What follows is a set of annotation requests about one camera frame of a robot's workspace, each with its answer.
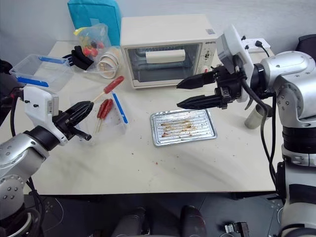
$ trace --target blue bag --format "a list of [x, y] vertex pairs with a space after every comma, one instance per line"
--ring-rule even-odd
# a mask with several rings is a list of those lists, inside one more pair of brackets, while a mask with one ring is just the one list
[[121, 15], [114, 0], [69, 0], [68, 9], [76, 29], [104, 23], [111, 45], [119, 45]]

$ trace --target baking tray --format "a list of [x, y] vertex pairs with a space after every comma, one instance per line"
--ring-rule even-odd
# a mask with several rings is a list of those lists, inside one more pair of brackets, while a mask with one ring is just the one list
[[217, 137], [208, 110], [174, 110], [150, 116], [154, 144], [170, 145]]

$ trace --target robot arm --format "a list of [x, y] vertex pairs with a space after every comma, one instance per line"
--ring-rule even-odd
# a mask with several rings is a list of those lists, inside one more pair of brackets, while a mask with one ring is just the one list
[[[24, 208], [23, 188], [48, 158], [48, 152], [57, 145], [64, 146], [75, 135], [91, 138], [75, 126], [89, 115], [92, 102], [78, 102], [62, 112], [58, 110], [58, 97], [37, 87], [25, 87], [23, 97], [25, 113], [35, 128], [0, 145], [0, 226], [8, 236], [20, 235], [35, 226]], [[23, 214], [25, 218], [10, 226]]]
[[[225, 109], [228, 103], [235, 100], [245, 101], [246, 89], [251, 94], [250, 101], [255, 99], [260, 104], [263, 104], [261, 99], [276, 94], [284, 138], [284, 161], [277, 167], [276, 191], [286, 200], [279, 236], [315, 236], [315, 61], [305, 53], [289, 51], [253, 65], [233, 26], [224, 31], [217, 40], [217, 51], [223, 66], [213, 69], [212, 72], [184, 79], [177, 85], [177, 88], [192, 89], [216, 82], [215, 95], [191, 97], [178, 103], [178, 107]], [[242, 83], [245, 76], [248, 86]]]

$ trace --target oven door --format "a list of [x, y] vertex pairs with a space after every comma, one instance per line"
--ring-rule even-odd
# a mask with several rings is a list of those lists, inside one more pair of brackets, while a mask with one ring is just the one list
[[176, 85], [196, 72], [202, 43], [127, 48], [135, 87]]

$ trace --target plastic bag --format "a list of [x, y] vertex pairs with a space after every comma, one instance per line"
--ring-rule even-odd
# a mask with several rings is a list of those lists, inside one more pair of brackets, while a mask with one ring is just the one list
[[108, 37], [108, 26], [100, 23], [90, 27], [81, 27], [75, 30], [82, 52], [94, 62], [99, 62], [100, 57], [111, 46]]

